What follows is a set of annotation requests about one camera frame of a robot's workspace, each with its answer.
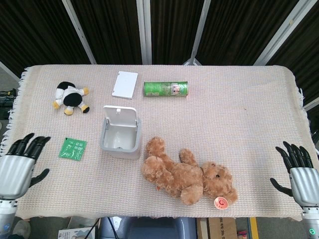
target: pringles can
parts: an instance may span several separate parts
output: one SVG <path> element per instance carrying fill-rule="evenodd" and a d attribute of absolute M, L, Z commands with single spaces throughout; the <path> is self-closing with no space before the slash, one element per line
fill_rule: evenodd
<path fill-rule="evenodd" d="M 145 96 L 184 96 L 188 95 L 188 82 L 144 82 Z"/>

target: silver robotic arm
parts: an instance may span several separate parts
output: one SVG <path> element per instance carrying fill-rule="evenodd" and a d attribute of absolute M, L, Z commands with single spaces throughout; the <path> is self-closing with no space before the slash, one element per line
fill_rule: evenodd
<path fill-rule="evenodd" d="M 32 178 L 34 165 L 50 137 L 36 137 L 26 149 L 34 133 L 16 141 L 0 158 L 0 239 L 8 237 L 17 210 L 17 200 L 49 173 L 45 169 Z"/>
<path fill-rule="evenodd" d="M 290 188 L 282 187 L 274 178 L 270 181 L 280 192 L 293 197 L 303 209 L 302 219 L 308 239 L 319 238 L 319 173 L 313 168 L 309 153 L 305 148 L 284 142 L 288 154 L 281 148 L 276 150 L 284 159 L 289 173 Z"/>

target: white card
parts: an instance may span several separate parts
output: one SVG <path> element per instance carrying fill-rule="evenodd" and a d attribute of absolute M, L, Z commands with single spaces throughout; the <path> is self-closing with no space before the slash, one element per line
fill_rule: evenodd
<path fill-rule="evenodd" d="M 112 96 L 132 99 L 137 78 L 137 73 L 119 71 Z"/>

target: black and white plush toy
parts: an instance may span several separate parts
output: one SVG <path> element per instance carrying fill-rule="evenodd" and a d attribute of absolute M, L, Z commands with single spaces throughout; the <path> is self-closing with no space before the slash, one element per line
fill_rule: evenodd
<path fill-rule="evenodd" d="M 73 114 L 73 108 L 76 106 L 81 109 L 82 113 L 87 113 L 90 107 L 83 103 L 82 96 L 88 93 L 89 89 L 87 87 L 77 89 L 74 84 L 63 81 L 56 88 L 53 107 L 58 109 L 61 105 L 65 105 L 64 113 L 68 116 Z"/>

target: teddy bear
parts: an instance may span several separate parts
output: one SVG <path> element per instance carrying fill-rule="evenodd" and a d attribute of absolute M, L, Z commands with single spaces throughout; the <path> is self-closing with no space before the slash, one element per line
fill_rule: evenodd
<path fill-rule="evenodd" d="M 152 138 L 146 151 L 149 157 L 144 161 L 142 174 L 156 184 L 157 190 L 166 190 L 185 205 L 197 203 L 203 194 L 212 200 L 224 197 L 229 205 L 236 202 L 237 192 L 226 167 L 212 161 L 199 167 L 189 149 L 179 152 L 181 163 L 173 162 L 165 153 L 165 142 L 160 137 Z"/>
<path fill-rule="evenodd" d="M 66 106 L 64 113 L 68 116 L 73 114 L 73 108 L 76 106 L 81 109 L 82 113 L 87 113 L 90 110 L 90 107 L 84 104 L 82 96 L 85 96 L 88 93 L 89 89 L 87 87 L 77 89 L 74 84 L 63 81 L 56 88 L 53 107 L 58 109 L 64 104 Z"/>

